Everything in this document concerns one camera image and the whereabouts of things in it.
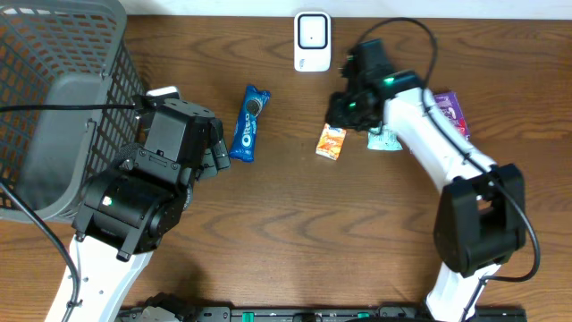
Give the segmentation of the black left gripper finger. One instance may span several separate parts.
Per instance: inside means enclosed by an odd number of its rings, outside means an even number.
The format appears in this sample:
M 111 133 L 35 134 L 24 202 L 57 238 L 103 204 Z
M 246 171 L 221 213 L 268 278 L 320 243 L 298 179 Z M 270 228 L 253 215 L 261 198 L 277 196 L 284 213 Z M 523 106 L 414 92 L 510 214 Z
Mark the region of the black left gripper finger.
M 212 143 L 218 143 L 223 140 L 223 123 L 218 118 L 210 120 L 210 140 Z
M 230 167 L 231 160 L 229 158 L 225 140 L 220 140 L 211 148 L 206 150 L 201 161 L 198 179 L 205 180 L 207 178 L 215 177 L 219 172 L 227 170 Z

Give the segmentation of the blue Oreo cookie pack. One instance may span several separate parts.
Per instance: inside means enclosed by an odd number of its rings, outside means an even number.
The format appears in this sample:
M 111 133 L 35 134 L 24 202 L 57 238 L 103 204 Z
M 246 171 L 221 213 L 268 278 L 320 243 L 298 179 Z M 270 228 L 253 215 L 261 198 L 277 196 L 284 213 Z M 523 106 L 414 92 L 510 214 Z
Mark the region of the blue Oreo cookie pack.
M 269 91 L 259 90 L 253 85 L 246 87 L 229 151 L 230 158 L 246 163 L 254 161 L 258 116 L 265 109 L 270 98 Z

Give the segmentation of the teal green snack packet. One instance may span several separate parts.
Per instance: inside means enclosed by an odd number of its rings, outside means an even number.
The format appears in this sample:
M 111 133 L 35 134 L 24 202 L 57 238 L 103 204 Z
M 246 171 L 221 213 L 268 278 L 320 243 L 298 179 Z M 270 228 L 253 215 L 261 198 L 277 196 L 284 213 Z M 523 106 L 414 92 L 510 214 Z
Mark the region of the teal green snack packet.
M 377 151 L 400 151 L 402 146 L 395 133 L 387 126 L 371 128 L 367 134 L 367 148 Z

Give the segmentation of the small orange snack box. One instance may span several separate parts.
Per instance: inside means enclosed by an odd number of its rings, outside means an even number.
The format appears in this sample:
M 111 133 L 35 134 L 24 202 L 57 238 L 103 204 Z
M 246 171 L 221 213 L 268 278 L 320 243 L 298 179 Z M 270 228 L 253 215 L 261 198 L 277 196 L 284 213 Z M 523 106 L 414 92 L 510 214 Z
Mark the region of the small orange snack box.
M 346 133 L 344 129 L 335 128 L 326 123 L 317 142 L 315 153 L 331 160 L 337 160 L 340 156 Z

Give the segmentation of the red purple snack packet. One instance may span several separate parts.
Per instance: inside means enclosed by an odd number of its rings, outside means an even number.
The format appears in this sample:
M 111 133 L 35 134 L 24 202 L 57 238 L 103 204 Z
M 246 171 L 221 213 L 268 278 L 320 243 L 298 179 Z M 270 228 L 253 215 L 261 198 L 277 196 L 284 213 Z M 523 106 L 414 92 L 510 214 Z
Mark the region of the red purple snack packet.
M 442 113 L 450 120 L 458 132 L 466 139 L 470 138 L 467 121 L 460 107 L 457 94 L 453 91 L 434 95 L 434 100 Z

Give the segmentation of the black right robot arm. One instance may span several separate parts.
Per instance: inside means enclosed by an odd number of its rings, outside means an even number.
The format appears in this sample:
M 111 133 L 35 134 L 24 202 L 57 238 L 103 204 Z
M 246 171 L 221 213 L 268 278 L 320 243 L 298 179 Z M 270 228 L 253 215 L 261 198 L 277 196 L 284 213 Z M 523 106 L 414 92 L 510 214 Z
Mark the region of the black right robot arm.
M 415 72 L 376 65 L 348 67 L 342 76 L 347 87 L 332 94 L 326 122 L 356 131 L 388 126 L 440 193 L 433 242 L 442 265 L 425 298 L 430 317 L 473 318 L 484 287 L 525 246 L 522 173 L 497 165 L 461 135 Z

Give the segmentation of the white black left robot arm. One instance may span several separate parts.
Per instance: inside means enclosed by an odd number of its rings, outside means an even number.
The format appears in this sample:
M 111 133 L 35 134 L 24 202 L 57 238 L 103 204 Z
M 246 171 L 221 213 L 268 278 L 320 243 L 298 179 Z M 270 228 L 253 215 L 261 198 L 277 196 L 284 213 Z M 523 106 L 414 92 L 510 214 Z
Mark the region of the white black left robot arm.
M 112 321 L 164 236 L 192 201 L 195 182 L 229 167 L 223 125 L 211 110 L 175 98 L 140 103 L 152 114 L 144 143 L 120 150 L 80 194 L 65 272 L 49 321 Z

